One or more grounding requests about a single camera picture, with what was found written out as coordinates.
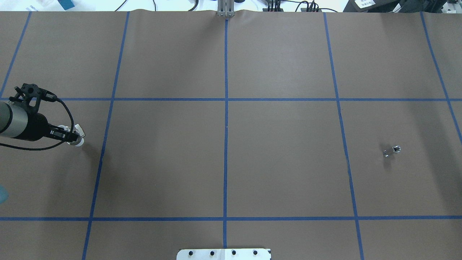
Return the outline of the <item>robot arm silver black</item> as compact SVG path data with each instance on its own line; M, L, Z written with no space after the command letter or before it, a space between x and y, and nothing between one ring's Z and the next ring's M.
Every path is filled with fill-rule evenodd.
M51 138L74 146L83 145L85 137L80 125L74 125L73 130L64 125L55 126L49 124L43 114L28 114L25 109L11 102L1 102L0 134L4 138L31 142Z

